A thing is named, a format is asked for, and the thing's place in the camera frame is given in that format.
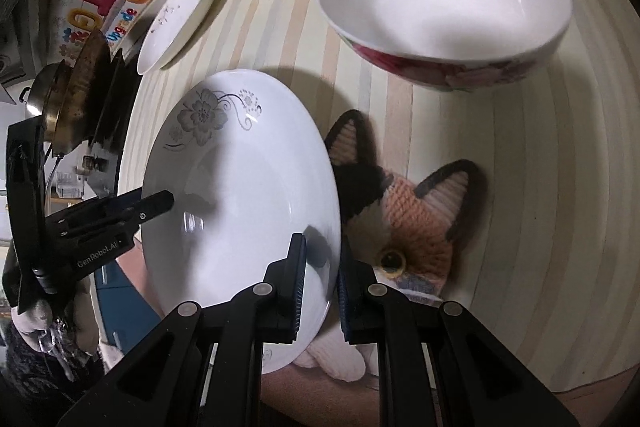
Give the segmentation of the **gloved left hand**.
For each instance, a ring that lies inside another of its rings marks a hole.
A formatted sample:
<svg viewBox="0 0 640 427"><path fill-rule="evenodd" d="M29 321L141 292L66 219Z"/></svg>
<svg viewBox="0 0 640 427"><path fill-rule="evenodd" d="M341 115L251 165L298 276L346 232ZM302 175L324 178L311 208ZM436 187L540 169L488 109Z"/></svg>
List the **gloved left hand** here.
<svg viewBox="0 0 640 427"><path fill-rule="evenodd" d="M54 311L46 299L37 298L23 311L11 307L11 320L32 351L58 361L68 381L99 360L100 331L91 299L91 280L77 284L73 299Z"/></svg>

